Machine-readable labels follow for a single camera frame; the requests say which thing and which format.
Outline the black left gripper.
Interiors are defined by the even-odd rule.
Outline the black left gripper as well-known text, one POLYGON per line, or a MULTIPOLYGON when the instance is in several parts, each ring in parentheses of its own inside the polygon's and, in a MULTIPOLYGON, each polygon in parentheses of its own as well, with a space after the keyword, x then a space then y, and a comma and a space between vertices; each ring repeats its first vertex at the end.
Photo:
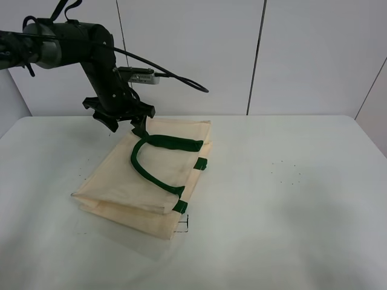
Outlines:
POLYGON ((147 117, 153 118, 155 108, 141 101, 132 88, 118 93, 99 97, 88 97, 82 102, 85 109, 94 111, 93 118, 104 124, 111 132, 119 128, 119 120, 131 120, 132 133, 141 139, 148 137, 146 130, 147 117))

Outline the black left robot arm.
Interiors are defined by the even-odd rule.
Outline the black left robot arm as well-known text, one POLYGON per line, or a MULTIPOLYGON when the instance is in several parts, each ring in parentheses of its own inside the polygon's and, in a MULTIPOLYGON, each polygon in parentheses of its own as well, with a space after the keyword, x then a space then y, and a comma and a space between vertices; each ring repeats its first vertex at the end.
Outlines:
POLYGON ((114 38, 104 26, 78 21, 55 24, 28 16, 21 33, 1 32, 1 69, 21 66, 34 76, 33 64, 53 69, 77 63, 96 93, 82 102, 94 111, 93 118, 112 132, 119 122, 129 120, 133 133, 145 137, 146 120, 155 115, 155 108, 143 103, 129 82, 134 74, 147 70, 117 67, 114 38))

